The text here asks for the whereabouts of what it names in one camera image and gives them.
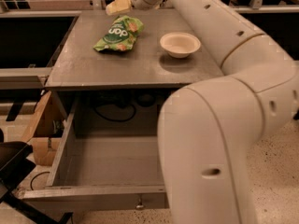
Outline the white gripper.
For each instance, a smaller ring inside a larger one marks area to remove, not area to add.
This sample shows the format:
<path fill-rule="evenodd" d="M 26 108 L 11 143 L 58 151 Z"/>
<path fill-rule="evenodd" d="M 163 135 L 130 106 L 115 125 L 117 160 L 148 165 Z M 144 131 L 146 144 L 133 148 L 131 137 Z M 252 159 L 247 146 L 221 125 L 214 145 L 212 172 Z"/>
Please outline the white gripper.
<path fill-rule="evenodd" d="M 129 12 L 132 6 L 136 9 L 151 9 L 163 0 L 114 0 L 106 6 L 107 15 L 119 15 Z"/>

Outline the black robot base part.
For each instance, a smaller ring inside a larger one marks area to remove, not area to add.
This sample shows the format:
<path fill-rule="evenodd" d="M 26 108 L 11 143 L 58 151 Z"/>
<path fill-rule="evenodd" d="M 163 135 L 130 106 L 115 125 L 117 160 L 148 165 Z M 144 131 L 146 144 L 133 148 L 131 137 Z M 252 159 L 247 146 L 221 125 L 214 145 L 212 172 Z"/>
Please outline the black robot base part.
<path fill-rule="evenodd" d="M 36 165 L 27 159 L 33 147 L 23 141 L 5 142 L 1 134 L 0 141 L 0 203 L 6 203 L 35 224 L 66 224 L 72 213 L 64 213 L 59 221 L 43 214 L 33 206 L 18 199 L 13 190 L 19 186 Z"/>

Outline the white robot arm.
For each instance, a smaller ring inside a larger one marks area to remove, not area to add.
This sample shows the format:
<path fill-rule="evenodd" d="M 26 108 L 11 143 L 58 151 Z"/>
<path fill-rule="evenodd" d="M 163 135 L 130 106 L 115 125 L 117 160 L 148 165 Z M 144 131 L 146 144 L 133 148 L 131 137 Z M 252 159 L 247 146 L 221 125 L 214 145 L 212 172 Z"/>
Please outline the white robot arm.
<path fill-rule="evenodd" d="M 163 0 L 115 0 L 106 11 Z M 174 224 L 258 224 L 247 152 L 298 108 L 299 70 L 264 31 L 220 0 L 168 0 L 223 72 L 174 92 L 158 121 L 158 148 Z"/>

